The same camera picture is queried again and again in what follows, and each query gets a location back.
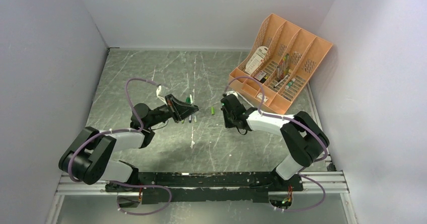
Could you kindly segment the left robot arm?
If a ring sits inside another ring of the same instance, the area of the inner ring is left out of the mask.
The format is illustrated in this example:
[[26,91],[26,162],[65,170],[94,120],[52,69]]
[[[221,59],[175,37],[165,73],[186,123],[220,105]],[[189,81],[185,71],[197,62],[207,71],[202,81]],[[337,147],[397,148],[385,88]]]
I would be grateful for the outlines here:
[[136,104],[129,128],[101,131],[85,127],[59,159],[59,169],[88,185],[100,180],[115,181],[125,191],[134,191],[139,186],[138,168],[111,160],[112,153],[147,147],[155,136],[153,126],[169,119],[179,123],[199,110],[171,94],[165,100],[164,105],[155,109],[145,103]]

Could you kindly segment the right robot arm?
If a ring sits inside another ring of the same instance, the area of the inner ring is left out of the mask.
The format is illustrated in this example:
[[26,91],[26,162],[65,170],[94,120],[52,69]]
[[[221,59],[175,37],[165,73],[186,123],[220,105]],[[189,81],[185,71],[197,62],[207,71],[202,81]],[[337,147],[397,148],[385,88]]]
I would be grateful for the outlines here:
[[329,139],[311,116],[300,111],[295,115],[278,115],[245,108],[234,94],[221,99],[226,128],[238,131],[262,131],[282,136],[289,155],[274,168],[272,185],[283,191],[291,184],[291,177],[314,163],[329,147]]

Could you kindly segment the pens in organizer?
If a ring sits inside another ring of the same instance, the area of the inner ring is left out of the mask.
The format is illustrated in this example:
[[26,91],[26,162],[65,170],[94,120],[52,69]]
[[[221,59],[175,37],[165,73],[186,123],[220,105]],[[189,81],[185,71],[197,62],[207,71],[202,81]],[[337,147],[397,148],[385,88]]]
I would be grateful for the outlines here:
[[259,72],[260,81],[263,84],[264,92],[270,94],[280,93],[287,99],[296,96],[301,84],[296,76],[291,78],[292,67],[297,63],[298,54],[286,53],[279,61],[271,60]]

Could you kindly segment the small white eraser box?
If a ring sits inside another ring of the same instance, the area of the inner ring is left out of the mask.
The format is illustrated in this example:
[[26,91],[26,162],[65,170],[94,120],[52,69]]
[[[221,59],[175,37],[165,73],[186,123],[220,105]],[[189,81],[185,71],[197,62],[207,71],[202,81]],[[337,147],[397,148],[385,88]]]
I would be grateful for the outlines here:
[[[257,95],[257,98],[258,98],[258,99],[260,99],[260,100],[262,100],[262,93],[259,93],[259,94]],[[264,100],[265,100],[265,101],[267,101],[267,100],[268,100],[268,97],[267,97],[267,96],[264,96]]]

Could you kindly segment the white card package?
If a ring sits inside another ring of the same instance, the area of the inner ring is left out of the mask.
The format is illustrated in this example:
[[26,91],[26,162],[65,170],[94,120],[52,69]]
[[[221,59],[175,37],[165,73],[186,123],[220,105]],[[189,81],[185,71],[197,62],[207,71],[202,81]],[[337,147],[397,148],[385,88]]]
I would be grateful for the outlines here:
[[266,46],[258,47],[255,50],[255,52],[252,54],[248,62],[246,63],[244,72],[247,73],[248,75],[253,74],[258,69],[258,67],[261,66],[267,52],[268,52],[268,47]]

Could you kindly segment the orange desk file organizer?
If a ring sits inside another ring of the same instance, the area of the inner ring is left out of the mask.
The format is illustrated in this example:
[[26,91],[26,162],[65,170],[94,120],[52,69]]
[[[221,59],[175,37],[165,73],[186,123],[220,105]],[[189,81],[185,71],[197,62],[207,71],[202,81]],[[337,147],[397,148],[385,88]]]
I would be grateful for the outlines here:
[[[268,52],[261,66],[253,74],[248,75],[244,72],[245,65],[260,46],[268,47]],[[230,73],[230,88],[251,102],[262,103],[262,109],[265,111],[284,114],[307,85],[332,46],[331,42],[276,14],[271,14],[262,22],[249,56]],[[301,84],[296,96],[287,99],[280,93],[266,94],[260,81],[259,72],[271,60],[279,61],[286,53],[292,55],[294,52],[298,54],[298,59],[295,66],[292,67],[291,78],[296,76]],[[262,100],[257,98],[259,93],[262,93]]]

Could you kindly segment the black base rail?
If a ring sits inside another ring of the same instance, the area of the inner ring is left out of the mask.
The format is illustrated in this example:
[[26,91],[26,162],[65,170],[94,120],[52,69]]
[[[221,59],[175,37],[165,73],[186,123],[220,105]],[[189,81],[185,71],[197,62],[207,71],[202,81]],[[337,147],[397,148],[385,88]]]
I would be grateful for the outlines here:
[[130,187],[108,183],[107,193],[141,196],[143,204],[203,201],[241,201],[268,203],[272,192],[302,191],[301,177],[282,179],[276,172],[140,172]]

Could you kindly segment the aluminium frame rail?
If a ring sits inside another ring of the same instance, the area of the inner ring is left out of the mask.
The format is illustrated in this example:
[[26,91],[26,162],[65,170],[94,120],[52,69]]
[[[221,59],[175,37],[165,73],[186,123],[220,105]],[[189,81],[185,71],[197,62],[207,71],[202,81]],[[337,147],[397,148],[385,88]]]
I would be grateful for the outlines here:
[[[349,193],[349,188],[343,172],[305,172],[302,178],[294,175],[289,180],[283,180],[272,172],[219,172],[219,173],[143,173],[143,189],[150,185],[161,185],[171,190],[235,190],[249,188],[267,190],[271,194],[283,194],[290,187],[295,194],[341,194]],[[119,195],[138,196],[138,188],[120,187],[118,190],[106,190],[107,181],[98,181],[92,185],[76,183],[67,175],[62,175],[56,195]]]

